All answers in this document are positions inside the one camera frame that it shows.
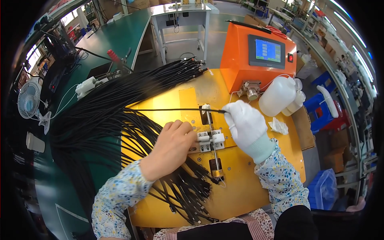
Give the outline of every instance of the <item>cable bundle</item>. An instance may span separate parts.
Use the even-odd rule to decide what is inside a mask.
[[[116,173],[136,160],[133,154],[137,155],[137,159],[147,156],[162,127],[138,110],[126,106],[202,75],[207,69],[201,69],[201,65],[200,61],[189,58],[153,71],[118,77],[91,91],[56,117],[50,131],[52,157],[71,179],[90,223],[96,190],[88,166],[90,162],[85,160],[84,154],[105,158],[105,162],[92,163],[105,165]],[[133,154],[124,154],[122,148]],[[211,179],[215,184],[218,181],[191,158],[187,157],[185,163],[185,166],[160,179],[163,189],[153,185],[159,195],[149,194],[168,203],[172,212],[181,214],[191,225],[200,223],[199,218],[218,221],[210,218],[202,205],[210,194],[210,184],[204,178]],[[195,176],[191,176],[184,167]],[[169,195],[166,185],[174,197]]]

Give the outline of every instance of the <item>white cushion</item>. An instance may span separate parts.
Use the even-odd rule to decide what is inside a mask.
[[[339,117],[339,112],[336,109],[335,103],[333,102],[333,99],[328,92],[327,89],[325,89],[323,86],[317,86],[317,90],[319,90],[322,95],[324,96],[325,103],[328,106],[329,111],[331,112],[331,115],[333,118],[338,118]]]

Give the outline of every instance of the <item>orange machine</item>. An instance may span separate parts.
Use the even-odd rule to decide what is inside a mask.
[[[296,44],[275,28],[232,21],[220,71],[229,93],[255,100],[275,77],[296,74]]]

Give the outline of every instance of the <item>yellow work surface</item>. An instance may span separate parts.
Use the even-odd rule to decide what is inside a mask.
[[[132,108],[198,108],[203,104],[210,104],[212,109],[221,109],[229,103],[230,94],[227,91],[220,70],[213,69],[211,71],[213,75],[210,72],[206,72],[195,80],[177,86]],[[231,101],[234,102],[237,99],[237,95],[233,94]],[[259,108],[257,100],[252,101],[250,104],[257,109]],[[196,132],[209,130],[209,125],[202,125],[199,111],[147,111],[142,113],[162,126],[167,122],[179,119],[190,122],[192,126],[195,126]],[[293,164],[295,169],[300,172],[301,181],[304,182],[303,155],[292,117],[286,117],[280,113],[276,118],[287,124],[289,134],[282,135],[272,132],[267,124],[268,136],[279,140],[281,152]],[[212,120],[214,130],[222,128],[222,133],[226,137],[224,142],[225,149],[217,150],[217,157],[221,159],[222,163],[226,187],[213,184],[209,179],[206,179],[206,181],[212,184],[211,199],[207,199],[206,203],[204,203],[204,206],[210,213],[210,217],[225,220],[267,205],[269,203],[268,191],[261,187],[259,178],[253,172],[255,164],[252,158],[242,152],[234,143],[228,125],[225,122],[224,114],[212,112]],[[266,122],[271,122],[272,118],[265,116],[265,120]],[[126,149],[123,149],[123,152],[138,159],[137,156],[134,156]],[[192,153],[189,156],[207,170],[210,169],[209,160],[214,159],[213,151]],[[150,192],[158,195],[153,189]],[[135,206],[135,210],[130,209],[130,215],[135,226],[169,228],[189,225],[179,214],[171,212],[169,204],[150,195],[141,200]]]

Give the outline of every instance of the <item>white plastic bottle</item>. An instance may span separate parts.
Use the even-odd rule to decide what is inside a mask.
[[[294,112],[299,110],[303,103],[305,102],[305,94],[302,91],[296,92],[296,97],[293,102],[291,102],[286,108],[284,108],[281,112],[285,116],[291,116]]]
[[[260,110],[274,117],[286,108],[296,97],[295,80],[282,75],[275,77],[259,99]]]

